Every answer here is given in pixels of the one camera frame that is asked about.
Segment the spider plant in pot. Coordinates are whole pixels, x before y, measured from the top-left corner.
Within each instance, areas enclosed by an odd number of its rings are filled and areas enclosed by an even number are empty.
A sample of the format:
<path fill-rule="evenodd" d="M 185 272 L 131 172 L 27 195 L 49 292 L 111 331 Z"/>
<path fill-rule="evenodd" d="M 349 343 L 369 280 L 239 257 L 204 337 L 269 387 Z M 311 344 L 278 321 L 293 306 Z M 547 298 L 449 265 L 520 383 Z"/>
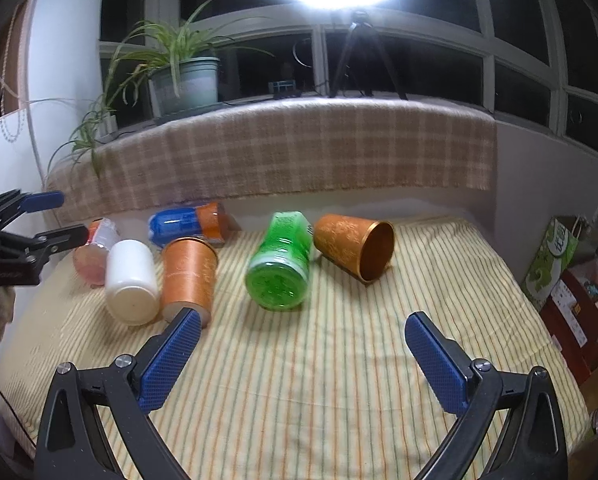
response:
<path fill-rule="evenodd" d="M 88 157 L 95 174 L 100 174 L 102 158 L 96 152 L 102 144 L 99 133 L 106 120 L 116 114 L 116 104 L 135 104 L 147 84 L 154 87 L 162 113 L 179 114 L 219 102 L 220 51 L 273 55 L 268 50 L 236 44 L 233 37 L 225 35 L 223 29 L 234 25 L 234 20 L 213 28 L 198 27 L 198 18 L 210 4 L 210 0 L 200 3 L 178 25 L 150 20 L 134 25 L 114 46 L 101 92 L 84 102 L 84 115 L 68 140 L 50 155 L 48 169 L 59 154 L 64 154 L 74 164 Z"/>

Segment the black tripod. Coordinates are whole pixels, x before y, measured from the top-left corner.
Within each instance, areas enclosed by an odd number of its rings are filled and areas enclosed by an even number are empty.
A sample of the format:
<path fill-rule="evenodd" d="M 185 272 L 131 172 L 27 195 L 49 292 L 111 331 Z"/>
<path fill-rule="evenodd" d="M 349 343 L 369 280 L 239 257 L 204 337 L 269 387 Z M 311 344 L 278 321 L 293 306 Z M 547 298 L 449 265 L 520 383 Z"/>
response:
<path fill-rule="evenodd" d="M 360 91 L 361 96 L 372 98 L 374 86 L 371 68 L 372 62 L 375 60 L 383 63 L 399 99 L 407 101 L 409 98 L 401 84 L 395 65 L 393 65 L 379 33 L 369 20 L 369 13 L 364 10 L 354 10 L 336 65 L 335 75 L 328 84 L 328 96 L 330 98 L 338 96 L 345 88 L 345 81 L 350 80 Z"/>

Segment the orange gold cup near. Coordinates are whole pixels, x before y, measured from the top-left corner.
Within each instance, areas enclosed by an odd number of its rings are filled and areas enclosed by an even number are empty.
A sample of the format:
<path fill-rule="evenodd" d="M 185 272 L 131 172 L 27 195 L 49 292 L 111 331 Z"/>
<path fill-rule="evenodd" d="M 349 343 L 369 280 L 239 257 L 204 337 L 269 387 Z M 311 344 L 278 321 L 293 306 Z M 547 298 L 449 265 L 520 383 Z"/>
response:
<path fill-rule="evenodd" d="M 211 320 L 219 257 L 199 237 L 183 237 L 162 250 L 161 314 L 171 322 L 184 308 L 195 310 L 202 328 Z"/>

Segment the red cardboard box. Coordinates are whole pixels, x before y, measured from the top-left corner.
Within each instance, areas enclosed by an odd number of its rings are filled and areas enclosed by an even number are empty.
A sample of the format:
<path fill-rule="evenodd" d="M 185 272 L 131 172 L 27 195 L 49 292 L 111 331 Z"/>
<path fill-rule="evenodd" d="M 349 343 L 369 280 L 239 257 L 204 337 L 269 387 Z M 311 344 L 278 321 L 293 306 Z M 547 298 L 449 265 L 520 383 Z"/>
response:
<path fill-rule="evenodd" d="M 598 368 L 598 257 L 564 271 L 540 316 L 577 384 Z"/>

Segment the white plastic cup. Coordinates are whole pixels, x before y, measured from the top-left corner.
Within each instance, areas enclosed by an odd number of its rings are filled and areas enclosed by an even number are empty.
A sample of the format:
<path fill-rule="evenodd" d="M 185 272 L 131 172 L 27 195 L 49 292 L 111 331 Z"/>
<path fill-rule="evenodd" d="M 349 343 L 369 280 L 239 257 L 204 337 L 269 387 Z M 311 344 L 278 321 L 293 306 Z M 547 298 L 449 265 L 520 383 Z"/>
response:
<path fill-rule="evenodd" d="M 159 290 L 153 254 L 139 240 L 120 240 L 107 256 L 107 310 L 120 323 L 141 326 L 159 313 Z"/>

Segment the green plastic cup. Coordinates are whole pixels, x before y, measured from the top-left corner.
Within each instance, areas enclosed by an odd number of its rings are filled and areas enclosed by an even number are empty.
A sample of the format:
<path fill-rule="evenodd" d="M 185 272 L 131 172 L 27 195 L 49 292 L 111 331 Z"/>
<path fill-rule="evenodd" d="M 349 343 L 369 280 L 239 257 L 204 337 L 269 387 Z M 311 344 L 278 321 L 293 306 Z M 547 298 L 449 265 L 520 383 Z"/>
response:
<path fill-rule="evenodd" d="M 313 244 L 300 211 L 275 212 L 245 275 L 250 298 L 271 311 L 296 309 L 307 296 Z"/>

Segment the orange gold cup open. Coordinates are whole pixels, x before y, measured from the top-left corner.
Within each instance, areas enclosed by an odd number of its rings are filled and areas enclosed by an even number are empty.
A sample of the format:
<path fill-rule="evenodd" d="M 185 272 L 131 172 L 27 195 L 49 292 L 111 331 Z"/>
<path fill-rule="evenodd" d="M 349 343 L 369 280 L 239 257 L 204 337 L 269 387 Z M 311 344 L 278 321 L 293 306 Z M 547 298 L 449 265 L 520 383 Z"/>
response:
<path fill-rule="evenodd" d="M 313 232 L 315 248 L 364 284 L 377 281 L 395 251 L 395 229 L 386 221 L 324 214 Z"/>

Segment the green paper bag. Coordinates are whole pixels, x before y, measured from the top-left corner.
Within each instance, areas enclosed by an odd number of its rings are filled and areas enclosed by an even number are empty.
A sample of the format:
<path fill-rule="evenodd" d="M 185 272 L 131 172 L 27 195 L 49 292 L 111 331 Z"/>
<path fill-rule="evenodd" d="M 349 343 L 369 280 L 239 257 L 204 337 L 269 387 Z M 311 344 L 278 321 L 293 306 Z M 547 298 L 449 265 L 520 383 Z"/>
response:
<path fill-rule="evenodd" d="M 572 263 L 581 242 L 591 234 L 592 225 L 584 216 L 554 216 L 546 225 L 540 245 L 520 283 L 537 312 L 563 272 Z"/>

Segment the striped yellow mattress cover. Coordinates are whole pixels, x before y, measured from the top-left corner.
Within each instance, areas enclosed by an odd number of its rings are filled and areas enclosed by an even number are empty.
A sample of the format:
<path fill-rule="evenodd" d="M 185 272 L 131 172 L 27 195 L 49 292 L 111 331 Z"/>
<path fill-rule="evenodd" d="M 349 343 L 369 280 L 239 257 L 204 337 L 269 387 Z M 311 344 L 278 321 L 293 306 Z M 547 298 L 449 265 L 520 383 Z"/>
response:
<path fill-rule="evenodd" d="M 503 259 L 461 218 L 412 218 L 393 228 L 395 251 L 373 283 L 313 249 L 307 296 L 288 311 L 264 309 L 247 292 L 262 234 L 240 232 L 215 249 L 210 323 L 165 404 L 149 413 L 185 479 L 419 479 L 456 416 L 441 408 L 404 341 L 404 322 L 417 311 L 467 356 L 501 372 L 546 368 L 568 460 L 586 432 L 586 404 Z M 56 367 L 107 367 L 135 356 L 171 322 L 158 314 L 141 326 L 120 323 L 70 259 L 38 284 L 0 357 L 0 414 L 33 477 Z M 98 414 L 121 479 L 144 479 L 109 408 Z M 482 478 L 505 417 L 494 415 L 464 479 Z"/>

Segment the plaid brown blanket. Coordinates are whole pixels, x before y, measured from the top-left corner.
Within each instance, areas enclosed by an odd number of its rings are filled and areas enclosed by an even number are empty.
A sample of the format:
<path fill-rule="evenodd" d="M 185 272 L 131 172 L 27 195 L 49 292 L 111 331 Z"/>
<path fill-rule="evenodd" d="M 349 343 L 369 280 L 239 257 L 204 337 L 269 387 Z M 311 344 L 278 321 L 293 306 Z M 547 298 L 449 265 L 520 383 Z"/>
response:
<path fill-rule="evenodd" d="M 173 120 L 62 162 L 62 221 L 196 200 L 363 188 L 488 191 L 497 125 L 433 101 L 297 99 Z"/>

